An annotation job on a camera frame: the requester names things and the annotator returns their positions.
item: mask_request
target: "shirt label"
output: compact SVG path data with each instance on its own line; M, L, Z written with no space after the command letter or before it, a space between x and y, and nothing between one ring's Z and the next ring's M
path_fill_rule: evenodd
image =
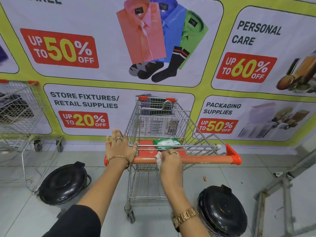
M198 22L196 20L194 20L193 18L190 18L190 20L188 21L188 23L190 23L192 26L196 27Z
M165 4L165 3L159 3L159 9L161 10L161 12L165 12L168 11L169 5Z
M135 14L136 14L136 15L139 15L139 16L140 16L142 13L144 13L143 7L135 8Z

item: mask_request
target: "red discount label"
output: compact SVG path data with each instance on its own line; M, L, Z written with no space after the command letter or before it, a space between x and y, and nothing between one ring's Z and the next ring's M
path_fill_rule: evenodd
M216 78L262 83L276 61L276 57L227 52Z
M201 118L197 127L202 133L231 134L237 123L238 120Z
M24 28L20 31L36 63L99 68L91 36Z
M85 111L58 111L67 128L109 129L106 113Z

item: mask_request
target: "trash can lid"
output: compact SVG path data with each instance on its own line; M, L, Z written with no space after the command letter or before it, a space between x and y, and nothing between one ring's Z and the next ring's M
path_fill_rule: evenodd
M85 164L77 161L51 172L39 188L40 199L49 205L58 205L73 199L84 188L87 171Z
M240 236L246 231L247 215L229 187L222 185L204 189L203 204L208 221L220 232L228 236Z

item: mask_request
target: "forearm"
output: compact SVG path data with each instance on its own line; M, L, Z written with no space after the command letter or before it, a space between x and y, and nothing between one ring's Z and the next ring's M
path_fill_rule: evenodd
M112 159L105 172L78 202L79 205L88 206L96 212L101 225L126 164L127 161L123 158Z
M168 191L167 197L175 216L180 215L192 207L184 193L183 188L178 187ZM179 228L183 237L210 237L209 232L198 216L187 219L180 224Z

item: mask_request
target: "green wipes package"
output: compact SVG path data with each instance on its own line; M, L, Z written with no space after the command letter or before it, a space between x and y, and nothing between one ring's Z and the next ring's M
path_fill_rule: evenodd
M168 145L166 147L164 146L157 146L157 149L159 150L168 150L171 148L179 148L179 146L181 146L182 144L180 143L180 141L178 141L177 138L162 138L159 140L155 140L153 141L154 145Z

